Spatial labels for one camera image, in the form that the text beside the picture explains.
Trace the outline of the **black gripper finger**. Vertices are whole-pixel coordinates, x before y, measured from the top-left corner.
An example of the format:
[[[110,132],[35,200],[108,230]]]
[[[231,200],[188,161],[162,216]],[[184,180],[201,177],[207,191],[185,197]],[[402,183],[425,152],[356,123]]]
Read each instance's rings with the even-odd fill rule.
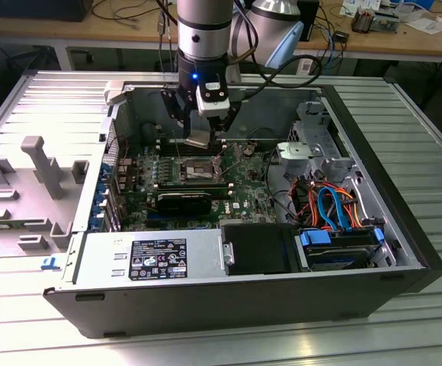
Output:
[[[167,113],[183,128],[183,138],[191,134],[191,112],[197,110],[195,95],[184,87],[162,88],[160,95]]]
[[[224,118],[221,117],[208,117],[207,120],[210,124],[210,143],[216,140],[217,132],[227,132],[236,119],[239,110],[241,109],[241,102],[234,101],[227,111],[227,115]]]

